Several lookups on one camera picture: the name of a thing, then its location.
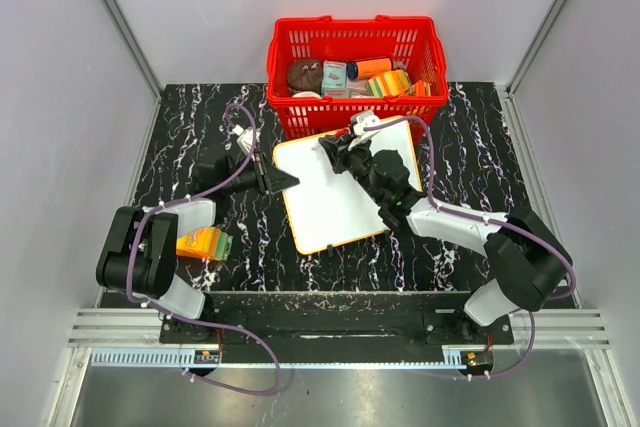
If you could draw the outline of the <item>red whiteboard marker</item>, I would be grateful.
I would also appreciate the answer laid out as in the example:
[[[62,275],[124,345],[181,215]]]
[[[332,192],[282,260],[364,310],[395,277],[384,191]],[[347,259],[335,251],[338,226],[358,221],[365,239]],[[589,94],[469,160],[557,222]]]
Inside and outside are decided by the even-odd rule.
[[[319,146],[325,152],[342,152],[348,149],[351,141],[355,139],[349,128],[343,128],[334,132],[326,132],[318,138]]]

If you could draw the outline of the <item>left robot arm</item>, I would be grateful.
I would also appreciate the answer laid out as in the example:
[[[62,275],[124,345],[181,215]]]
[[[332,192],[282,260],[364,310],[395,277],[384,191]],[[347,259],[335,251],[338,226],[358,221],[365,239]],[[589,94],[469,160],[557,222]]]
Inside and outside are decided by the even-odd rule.
[[[143,208],[116,210],[97,263],[96,281],[183,317],[182,331],[195,342],[206,342],[214,336],[217,320],[205,311],[205,294],[176,273],[178,239],[222,220],[236,193],[254,190],[270,195],[299,183],[261,152],[241,162],[203,154],[196,162],[192,184],[192,192],[204,192],[203,198],[163,208],[149,220],[144,219]]]

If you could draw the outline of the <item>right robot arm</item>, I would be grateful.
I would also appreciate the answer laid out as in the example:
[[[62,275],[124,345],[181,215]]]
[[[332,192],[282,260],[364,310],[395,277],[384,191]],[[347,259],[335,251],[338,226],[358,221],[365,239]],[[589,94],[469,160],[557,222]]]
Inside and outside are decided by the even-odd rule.
[[[349,135],[326,135],[319,145],[332,171],[349,174],[376,204],[386,227],[456,244],[489,261],[491,279],[470,294],[454,320],[460,339],[476,343],[498,318],[537,312],[551,299],[571,261],[535,212],[480,212],[442,203],[410,184],[398,151],[373,153],[369,142],[351,147],[351,141]]]

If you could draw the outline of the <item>yellow framed whiteboard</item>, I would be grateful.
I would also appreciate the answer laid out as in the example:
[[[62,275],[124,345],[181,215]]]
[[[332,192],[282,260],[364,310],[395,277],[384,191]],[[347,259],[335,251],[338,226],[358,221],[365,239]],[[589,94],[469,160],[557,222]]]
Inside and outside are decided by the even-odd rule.
[[[351,174],[336,174],[320,146],[319,134],[276,145],[275,166],[298,178],[283,191],[296,250],[320,252],[382,233],[379,207]]]

